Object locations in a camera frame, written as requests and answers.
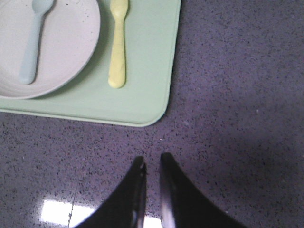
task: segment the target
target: plastic cutlery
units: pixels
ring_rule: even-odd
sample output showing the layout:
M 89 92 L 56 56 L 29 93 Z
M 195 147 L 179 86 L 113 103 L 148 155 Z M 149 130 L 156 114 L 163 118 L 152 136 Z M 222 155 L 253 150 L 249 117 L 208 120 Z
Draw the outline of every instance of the plastic cutlery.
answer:
M 111 0 L 110 8 L 115 29 L 108 81 L 111 87 L 120 88 L 125 83 L 124 19 L 128 11 L 128 0 Z
M 35 16 L 19 73 L 19 81 L 23 84 L 31 84 L 35 79 L 40 31 L 44 15 L 51 9 L 54 1 L 55 0 L 33 0 L 32 2 Z

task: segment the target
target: plate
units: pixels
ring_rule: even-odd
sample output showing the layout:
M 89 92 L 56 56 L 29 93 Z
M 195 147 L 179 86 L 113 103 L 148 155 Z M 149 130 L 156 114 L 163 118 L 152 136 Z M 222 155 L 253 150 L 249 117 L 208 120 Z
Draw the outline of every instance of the plate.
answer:
M 36 80 L 22 85 L 18 75 L 34 17 L 32 0 L 0 2 L 0 97 L 33 98 L 72 80 L 92 56 L 100 31 L 96 0 L 57 0 L 42 30 Z

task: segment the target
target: floor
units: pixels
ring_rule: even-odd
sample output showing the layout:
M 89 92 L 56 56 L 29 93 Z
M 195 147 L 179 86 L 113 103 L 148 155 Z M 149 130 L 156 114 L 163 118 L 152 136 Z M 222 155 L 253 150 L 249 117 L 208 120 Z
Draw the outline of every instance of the floor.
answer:
M 89 214 L 137 155 L 148 168 L 146 214 L 160 218 L 162 152 L 246 226 L 304 227 L 303 34 L 301 0 L 182 1 L 169 106 L 157 123 L 1 113 L 1 227 L 63 227 L 41 218 L 47 202 Z

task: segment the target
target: gray speckled surface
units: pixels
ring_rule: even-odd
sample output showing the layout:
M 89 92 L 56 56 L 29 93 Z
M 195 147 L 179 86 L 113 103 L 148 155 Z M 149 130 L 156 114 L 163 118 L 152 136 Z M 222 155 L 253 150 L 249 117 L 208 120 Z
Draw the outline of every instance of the gray speckled surface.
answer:
M 1 226 L 44 226 L 44 199 L 97 207 L 137 155 L 147 215 L 159 217 L 159 156 L 171 152 L 247 226 L 303 227 L 303 33 L 301 0 L 185 0 L 169 107 L 156 124 L 1 114 Z

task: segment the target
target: light green tray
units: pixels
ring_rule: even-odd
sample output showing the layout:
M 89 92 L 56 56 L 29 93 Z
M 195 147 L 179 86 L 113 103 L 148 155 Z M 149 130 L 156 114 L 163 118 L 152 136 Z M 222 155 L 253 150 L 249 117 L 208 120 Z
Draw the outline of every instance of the light green tray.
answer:
M 0 111 L 81 121 L 147 126 L 168 104 L 181 0 L 130 0 L 125 20 L 127 80 L 108 85 L 113 38 L 110 0 L 100 0 L 101 33 L 88 65 L 70 83 L 29 100 L 0 99 Z

